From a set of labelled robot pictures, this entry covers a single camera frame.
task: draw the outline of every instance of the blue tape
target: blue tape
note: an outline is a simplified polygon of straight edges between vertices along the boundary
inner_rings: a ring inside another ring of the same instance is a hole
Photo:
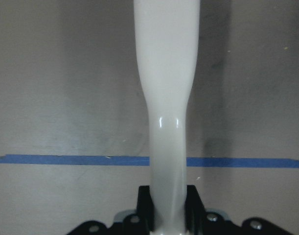
[[[149,166],[149,157],[6,155],[0,164]],[[271,158],[187,158],[187,166],[299,168],[299,160]]]

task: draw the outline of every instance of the metal screw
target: metal screw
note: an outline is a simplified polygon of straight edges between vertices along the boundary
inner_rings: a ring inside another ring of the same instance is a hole
[[[97,225],[90,226],[90,228],[89,228],[90,233],[96,233],[96,232],[98,232],[98,230],[99,230],[99,226],[97,226]]]
[[[216,222],[218,220],[218,216],[214,213],[207,214],[207,219],[211,222]]]
[[[131,219],[130,219],[130,222],[131,222],[132,224],[137,224],[137,223],[139,223],[139,217],[138,217],[137,215],[133,215],[133,216],[131,217]]]
[[[262,229],[262,224],[259,221],[257,221],[257,220],[251,221],[250,226],[253,229],[257,229],[257,230],[261,230]]]

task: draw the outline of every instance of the blue line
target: blue line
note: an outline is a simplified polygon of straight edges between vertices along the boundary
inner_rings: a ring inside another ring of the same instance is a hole
[[[6,155],[0,164],[149,166],[149,157]],[[271,158],[187,158],[187,166],[299,168],[299,160]]]

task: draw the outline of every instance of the gray surface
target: gray surface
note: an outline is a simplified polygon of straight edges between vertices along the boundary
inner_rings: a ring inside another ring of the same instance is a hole
[[[299,0],[203,0],[201,16],[188,156],[299,159]],[[148,156],[131,0],[0,0],[4,154]],[[146,167],[0,164],[0,235],[110,224],[148,178]],[[299,169],[190,168],[188,179],[237,223],[260,215],[299,234]]]
[[[299,159],[299,0],[202,2],[188,155]],[[148,155],[131,0],[0,0],[4,154]]]

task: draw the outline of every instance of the white object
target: white object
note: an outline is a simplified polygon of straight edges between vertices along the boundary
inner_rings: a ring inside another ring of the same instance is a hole
[[[138,71],[149,113],[155,234],[184,234],[186,107],[199,37],[199,0],[134,0]]]

